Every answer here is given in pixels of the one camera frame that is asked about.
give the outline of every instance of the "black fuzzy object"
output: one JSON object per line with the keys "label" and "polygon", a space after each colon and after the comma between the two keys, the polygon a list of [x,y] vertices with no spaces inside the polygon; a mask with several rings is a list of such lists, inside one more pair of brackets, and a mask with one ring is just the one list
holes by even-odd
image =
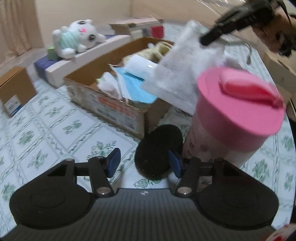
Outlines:
{"label": "black fuzzy object", "polygon": [[170,168],[168,150],[181,153],[182,146],[182,133],[177,126],[159,126],[139,143],[135,153],[137,170],[151,180],[158,179]]}

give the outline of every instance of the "striped shirt on plush toy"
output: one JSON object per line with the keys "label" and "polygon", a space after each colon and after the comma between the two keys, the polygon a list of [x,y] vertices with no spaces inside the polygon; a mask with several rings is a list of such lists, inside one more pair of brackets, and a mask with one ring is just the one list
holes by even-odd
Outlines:
{"label": "striped shirt on plush toy", "polygon": [[62,49],[71,48],[77,50],[79,42],[79,33],[76,31],[67,31],[63,32],[61,35],[61,39],[58,44]]}

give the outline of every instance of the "pink container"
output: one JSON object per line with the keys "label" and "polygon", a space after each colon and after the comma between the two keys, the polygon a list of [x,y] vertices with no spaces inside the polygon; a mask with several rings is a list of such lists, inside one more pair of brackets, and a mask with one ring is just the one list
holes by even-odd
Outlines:
{"label": "pink container", "polygon": [[277,133],[285,106],[275,86],[249,72],[219,67],[203,72],[200,96],[183,154],[224,158],[241,167]]}

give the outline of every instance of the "plush toy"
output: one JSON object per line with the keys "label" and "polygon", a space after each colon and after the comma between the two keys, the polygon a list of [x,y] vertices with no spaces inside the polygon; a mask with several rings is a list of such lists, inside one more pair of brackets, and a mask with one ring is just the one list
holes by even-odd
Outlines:
{"label": "plush toy", "polygon": [[90,19],[78,20],[71,23],[70,27],[54,30],[52,37],[56,53],[62,58],[73,58],[76,53],[93,48],[106,39],[97,33]]}

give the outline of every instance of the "label on box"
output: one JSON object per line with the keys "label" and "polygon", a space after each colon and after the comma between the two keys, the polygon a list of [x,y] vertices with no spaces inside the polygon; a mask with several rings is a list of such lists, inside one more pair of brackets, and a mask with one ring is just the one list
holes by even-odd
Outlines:
{"label": "label on box", "polygon": [[22,108],[22,105],[17,95],[14,95],[9,101],[6,102],[4,107],[10,116],[14,116]]}
{"label": "label on box", "polygon": [[122,106],[111,99],[100,96],[96,101],[96,112],[114,121],[132,132],[138,132],[137,113],[127,106]]}

